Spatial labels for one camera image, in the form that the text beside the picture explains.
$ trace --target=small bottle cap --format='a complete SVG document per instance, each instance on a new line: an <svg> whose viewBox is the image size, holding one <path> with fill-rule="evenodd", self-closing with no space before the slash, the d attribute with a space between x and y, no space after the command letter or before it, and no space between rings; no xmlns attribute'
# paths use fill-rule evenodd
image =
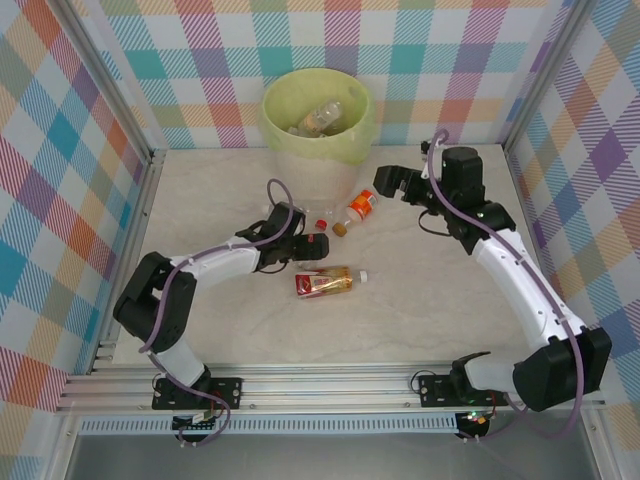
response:
<svg viewBox="0 0 640 480"><path fill-rule="evenodd" d="M321 232L324 232L327 229L327 221L320 218L316 222L316 229L320 230Z"/></svg>
<svg viewBox="0 0 640 480"><path fill-rule="evenodd" d="M347 227L345 227L341 223L336 223L333 226L332 230L333 230L333 233L335 233L339 237L344 237L347 234Z"/></svg>

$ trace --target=white table surface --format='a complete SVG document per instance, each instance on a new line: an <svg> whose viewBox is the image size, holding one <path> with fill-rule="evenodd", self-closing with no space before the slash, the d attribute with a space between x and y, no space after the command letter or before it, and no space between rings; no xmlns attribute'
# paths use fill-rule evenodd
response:
<svg viewBox="0 0 640 480"><path fill-rule="evenodd" d="M476 148L487 198L506 207L533 252L502 149ZM374 147L358 188L370 186L376 168L388 164L422 168L419 147ZM273 174L266 149L168 152L142 254L194 253L264 218L265 184ZM421 211L381 199L346 237L329 233L331 253L320 265L370 273L369 283L350 293L299 300L293 265L202 292L191 309L189 344L212 363L453 360L480 350L523 349L520 325L491 277L457 241L422 232ZM423 223L445 228L441 218L427 216ZM140 345L121 329L114 362L145 363Z"/></svg>

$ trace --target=plastic bottle lying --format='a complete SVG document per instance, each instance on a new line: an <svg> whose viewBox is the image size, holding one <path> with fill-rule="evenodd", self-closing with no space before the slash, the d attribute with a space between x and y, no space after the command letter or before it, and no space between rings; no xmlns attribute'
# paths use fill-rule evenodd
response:
<svg viewBox="0 0 640 480"><path fill-rule="evenodd" d="M344 212L332 227L333 233L339 237L344 237L347 231L353 228L354 225L362 222L365 217L373 211L377 204L378 199L376 196L369 190L363 190L353 202L344 209Z"/></svg>
<svg viewBox="0 0 640 480"><path fill-rule="evenodd" d="M355 281L366 283L369 275L360 270ZM349 267L330 267L296 273L298 298L315 298L336 293L346 293L353 289L354 278Z"/></svg>
<svg viewBox="0 0 640 480"><path fill-rule="evenodd" d="M342 104L337 100L329 100L302 119L298 124L297 135L318 138L340 117L342 117Z"/></svg>

